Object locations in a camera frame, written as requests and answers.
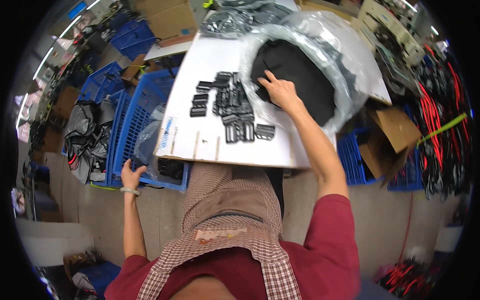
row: white tabletop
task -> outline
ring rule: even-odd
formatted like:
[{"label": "white tabletop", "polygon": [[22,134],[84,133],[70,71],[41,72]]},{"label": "white tabletop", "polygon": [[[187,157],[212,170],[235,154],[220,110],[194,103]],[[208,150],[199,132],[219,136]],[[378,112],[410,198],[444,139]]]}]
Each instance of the white tabletop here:
[{"label": "white tabletop", "polygon": [[[277,3],[298,10],[293,0]],[[207,115],[190,117],[192,98],[197,94],[199,81],[212,82],[219,71],[238,71],[240,43],[240,40],[196,34],[171,89],[154,155],[229,164],[309,168],[310,163],[297,131],[287,132],[277,126],[271,141],[255,139],[251,143],[238,141],[227,144],[222,120],[212,113],[216,89],[209,93]],[[386,92],[385,86],[380,87],[378,93],[383,92]],[[269,124],[255,116],[257,123]],[[336,146],[335,136],[329,138]]]},{"label": "white tabletop", "polygon": [[160,47],[157,43],[154,43],[148,53],[145,55],[144,60],[151,60],[159,57],[187,52],[191,45],[192,41],[179,43],[167,47]]}]

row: plastic bag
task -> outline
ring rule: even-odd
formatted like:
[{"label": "plastic bag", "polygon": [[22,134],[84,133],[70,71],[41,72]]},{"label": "plastic bag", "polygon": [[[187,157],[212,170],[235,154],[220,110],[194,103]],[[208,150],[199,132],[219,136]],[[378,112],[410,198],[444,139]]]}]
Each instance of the plastic bag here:
[{"label": "plastic bag", "polygon": [[163,105],[159,105],[155,108],[150,115],[152,122],[140,131],[133,149],[133,154],[143,165],[147,166],[146,173],[152,178],[152,180],[157,180],[153,151],[156,146],[156,140],[158,132],[160,131],[160,126],[162,125],[164,113],[165,108]]},{"label": "plastic bag", "polygon": [[220,9],[200,25],[200,32],[216,38],[239,38],[249,31],[251,19],[252,15],[247,12]]},{"label": "plastic bag", "polygon": [[242,9],[257,9],[264,4],[275,3],[275,0],[216,0],[218,6],[231,6]]},{"label": "plastic bag", "polygon": [[281,25],[268,24],[259,26],[243,39],[244,55],[240,59],[240,80],[248,99],[252,103],[255,117],[285,128],[288,131],[292,131],[295,128],[291,118],[281,108],[260,99],[255,93],[258,86],[250,79],[253,61],[257,56],[258,49],[266,41],[277,39],[283,39],[293,45],[299,46],[307,57],[322,70],[325,77],[334,87],[335,113],[322,129],[326,131],[326,133],[329,130],[335,133],[343,125],[345,121],[344,115],[352,106],[347,82],[335,61],[327,55],[317,42]]},{"label": "plastic bag", "polygon": [[283,39],[299,46],[334,87],[334,116],[322,127],[332,136],[365,104],[376,81],[382,80],[375,59],[357,33],[331,12],[296,12],[281,24],[259,26],[243,38],[240,79],[255,116],[288,131],[295,128],[282,109],[257,96],[258,86],[250,79],[258,49],[268,40]]},{"label": "plastic bag", "polygon": [[253,26],[277,24],[293,11],[273,1],[257,1],[251,5],[225,6],[213,13],[200,26],[205,36],[235,39],[249,32]]},{"label": "plastic bag", "polygon": [[352,107],[344,122],[350,119],[383,81],[373,54],[355,30],[333,12],[297,12],[286,16],[281,24],[315,39],[327,52],[333,48],[341,53],[341,63],[354,76]]}]

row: black fabric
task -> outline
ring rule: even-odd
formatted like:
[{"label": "black fabric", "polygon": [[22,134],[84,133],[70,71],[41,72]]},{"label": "black fabric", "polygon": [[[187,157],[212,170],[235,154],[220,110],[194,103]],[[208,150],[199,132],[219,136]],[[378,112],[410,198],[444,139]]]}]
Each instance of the black fabric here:
[{"label": "black fabric", "polygon": [[333,117],[335,110],[334,88],[320,69],[303,51],[285,40],[266,42],[257,53],[252,66],[251,79],[260,89],[257,95],[270,101],[267,90],[258,83],[270,70],[277,79],[292,81],[310,115],[323,126]]}]

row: fluorescent light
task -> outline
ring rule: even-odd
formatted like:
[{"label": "fluorescent light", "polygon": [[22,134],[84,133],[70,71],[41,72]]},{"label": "fluorescent light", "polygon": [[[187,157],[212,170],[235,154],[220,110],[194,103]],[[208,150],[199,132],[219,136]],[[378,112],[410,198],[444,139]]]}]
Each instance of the fluorescent light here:
[{"label": "fluorescent light", "polygon": [[53,47],[50,48],[50,50],[47,52],[47,54],[45,55],[45,57],[42,59],[42,62],[40,63],[40,65],[38,66],[38,69],[36,70],[35,72],[35,75],[33,75],[33,78],[32,79],[35,79],[36,76],[38,75],[38,72],[40,72],[40,68],[42,68],[43,64],[45,63],[45,61],[47,60],[47,57],[50,55],[50,52],[52,52],[53,50]]},{"label": "fluorescent light", "polygon": [[95,4],[99,3],[100,0],[96,0],[95,2],[93,2],[92,4],[90,4],[89,7],[87,7],[87,10],[91,9]]},{"label": "fluorescent light", "polygon": [[432,29],[433,33],[435,33],[436,35],[438,35],[438,31],[435,29],[435,27],[430,26],[430,28]]},{"label": "fluorescent light", "polygon": [[413,7],[410,3],[406,2],[405,0],[402,0],[403,3],[405,3],[408,7],[410,7],[410,9],[412,9],[414,12],[417,12],[417,10],[415,9],[415,7]]},{"label": "fluorescent light", "polygon": [[25,107],[25,102],[27,101],[28,93],[25,94],[24,98],[22,99],[22,105],[20,105],[20,111],[18,112],[18,118],[17,118],[17,123],[15,125],[15,128],[18,129],[18,124],[20,124],[20,118],[22,117],[22,110]]},{"label": "fluorescent light", "polygon": [[73,24],[75,24],[75,22],[78,21],[78,19],[80,19],[81,15],[79,15],[78,17],[75,18],[75,20],[73,22],[70,23],[70,25],[68,25],[68,27],[61,33],[61,35],[59,36],[59,38],[62,38],[65,33],[67,33],[67,31],[73,26]]}]

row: person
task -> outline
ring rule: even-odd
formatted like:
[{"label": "person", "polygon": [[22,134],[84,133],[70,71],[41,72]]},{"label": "person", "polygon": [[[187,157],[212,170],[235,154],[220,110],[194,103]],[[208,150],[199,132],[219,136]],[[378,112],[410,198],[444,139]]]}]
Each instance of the person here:
[{"label": "person", "polygon": [[[279,201],[255,167],[195,163],[181,238],[149,261],[135,195],[124,194],[125,261],[109,299],[353,299],[359,257],[345,173],[331,142],[292,82],[265,71],[259,82],[292,118],[318,182],[304,245],[282,240]],[[145,167],[128,160],[121,179],[135,190]]]}]

